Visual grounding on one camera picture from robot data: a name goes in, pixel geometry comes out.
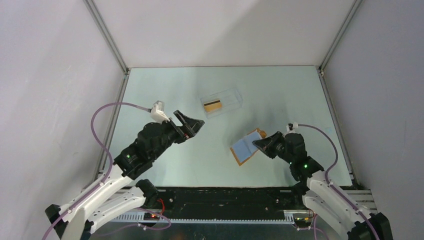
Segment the orange card holder wallet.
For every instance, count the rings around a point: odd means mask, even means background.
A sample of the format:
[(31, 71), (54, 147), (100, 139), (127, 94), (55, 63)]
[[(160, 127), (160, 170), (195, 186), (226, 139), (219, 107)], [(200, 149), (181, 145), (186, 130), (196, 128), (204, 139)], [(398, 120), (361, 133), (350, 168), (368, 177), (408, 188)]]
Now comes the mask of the orange card holder wallet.
[(264, 130), (256, 128), (252, 132), (237, 140), (230, 147), (230, 151), (237, 164), (242, 166), (258, 151), (258, 148), (253, 145), (253, 141), (262, 140), (266, 137), (267, 133)]

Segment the gold credit card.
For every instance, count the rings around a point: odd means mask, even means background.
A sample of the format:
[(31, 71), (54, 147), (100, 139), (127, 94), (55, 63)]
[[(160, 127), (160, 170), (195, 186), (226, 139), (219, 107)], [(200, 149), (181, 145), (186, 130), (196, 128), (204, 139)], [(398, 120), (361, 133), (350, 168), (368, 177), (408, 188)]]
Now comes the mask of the gold credit card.
[(211, 113), (222, 109), (223, 104), (220, 99), (215, 99), (203, 104), (206, 113)]

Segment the clear plastic card box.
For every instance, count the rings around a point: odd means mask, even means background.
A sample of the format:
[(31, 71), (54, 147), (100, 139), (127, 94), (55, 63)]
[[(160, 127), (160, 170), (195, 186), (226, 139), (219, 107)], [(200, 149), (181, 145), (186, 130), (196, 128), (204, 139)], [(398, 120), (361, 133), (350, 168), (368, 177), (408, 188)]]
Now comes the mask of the clear plastic card box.
[(243, 98), (236, 88), (229, 88), (200, 98), (206, 117), (213, 118), (237, 110), (243, 105)]

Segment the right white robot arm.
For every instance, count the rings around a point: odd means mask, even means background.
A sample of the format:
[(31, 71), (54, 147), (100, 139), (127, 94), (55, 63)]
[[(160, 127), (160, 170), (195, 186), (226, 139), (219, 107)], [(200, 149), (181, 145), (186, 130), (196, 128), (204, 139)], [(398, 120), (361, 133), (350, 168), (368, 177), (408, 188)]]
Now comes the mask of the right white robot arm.
[(291, 194), (297, 209), (307, 207), (346, 240), (392, 240), (389, 219), (381, 212), (372, 213), (334, 183), (324, 168), (308, 155), (303, 136), (291, 132), (275, 134), (252, 143), (267, 157), (289, 163), (298, 182)]

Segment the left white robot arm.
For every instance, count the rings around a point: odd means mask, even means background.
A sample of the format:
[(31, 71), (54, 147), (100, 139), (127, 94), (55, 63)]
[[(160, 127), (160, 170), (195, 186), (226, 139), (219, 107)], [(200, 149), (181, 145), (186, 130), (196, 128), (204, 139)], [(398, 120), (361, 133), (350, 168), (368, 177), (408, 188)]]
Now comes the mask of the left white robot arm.
[(148, 180), (141, 179), (125, 194), (112, 196), (141, 174), (149, 170), (172, 144), (181, 144), (193, 138), (205, 124), (204, 120), (190, 118), (179, 110), (174, 115), (181, 125), (172, 119), (147, 123), (136, 139), (112, 161), (103, 176), (94, 181), (75, 199), (64, 205), (51, 204), (45, 214), (52, 229), (60, 239), (77, 213), (84, 213), (78, 221), (79, 238), (88, 240), (97, 229), (113, 218), (138, 207), (153, 208), (158, 202), (159, 191)]

